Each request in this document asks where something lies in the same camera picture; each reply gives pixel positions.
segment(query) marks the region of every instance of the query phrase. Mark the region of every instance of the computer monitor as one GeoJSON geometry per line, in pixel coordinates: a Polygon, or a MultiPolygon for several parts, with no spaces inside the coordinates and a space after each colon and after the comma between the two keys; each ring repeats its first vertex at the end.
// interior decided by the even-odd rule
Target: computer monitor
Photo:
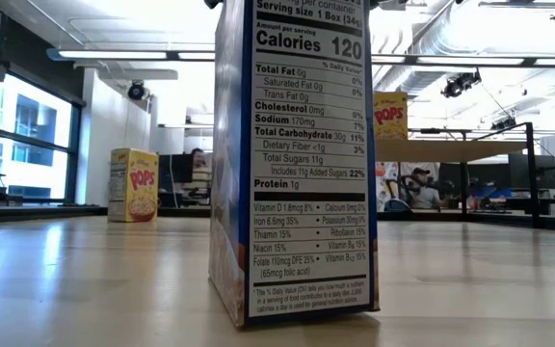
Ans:
{"type": "Polygon", "coordinates": [[[193,163],[192,154],[160,155],[160,190],[171,192],[173,183],[192,182],[193,163]]]}
{"type": "MultiPolygon", "coordinates": [[[[535,156],[535,173],[538,189],[555,189],[555,162],[550,155],[535,156]]],[[[525,154],[509,154],[509,171],[513,189],[530,188],[530,171],[528,156],[525,154]]]]}

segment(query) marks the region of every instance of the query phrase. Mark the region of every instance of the glass wall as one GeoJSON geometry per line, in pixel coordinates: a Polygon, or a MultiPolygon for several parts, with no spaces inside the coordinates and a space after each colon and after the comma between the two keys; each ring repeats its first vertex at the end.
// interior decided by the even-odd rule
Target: glass wall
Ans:
{"type": "Polygon", "coordinates": [[[0,83],[0,187],[24,199],[63,200],[72,105],[19,78],[0,83]]]}

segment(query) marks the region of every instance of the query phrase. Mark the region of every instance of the cereal box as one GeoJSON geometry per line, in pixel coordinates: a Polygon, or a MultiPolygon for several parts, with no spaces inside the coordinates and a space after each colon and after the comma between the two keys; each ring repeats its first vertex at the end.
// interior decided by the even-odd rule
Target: cereal box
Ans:
{"type": "Polygon", "coordinates": [[[148,222],[157,213],[158,156],[132,148],[113,149],[108,219],[148,222]]]}
{"type": "Polygon", "coordinates": [[[408,95],[374,93],[374,138],[406,140],[409,135],[408,95]]]}

